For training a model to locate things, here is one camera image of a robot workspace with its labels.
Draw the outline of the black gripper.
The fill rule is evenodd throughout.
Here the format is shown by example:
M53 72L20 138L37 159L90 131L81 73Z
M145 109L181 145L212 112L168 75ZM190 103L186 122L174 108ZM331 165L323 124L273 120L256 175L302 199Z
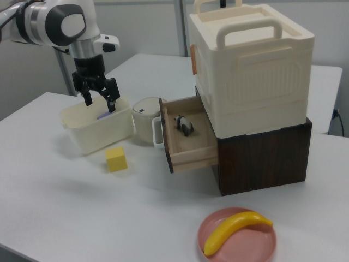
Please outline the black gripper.
M120 98L120 92L115 78L106 79L105 64L102 55L91 58L74 58L76 71L72 73L74 89L84 98L85 105L92 104L90 90L101 91L107 102L110 113L116 110L115 103Z

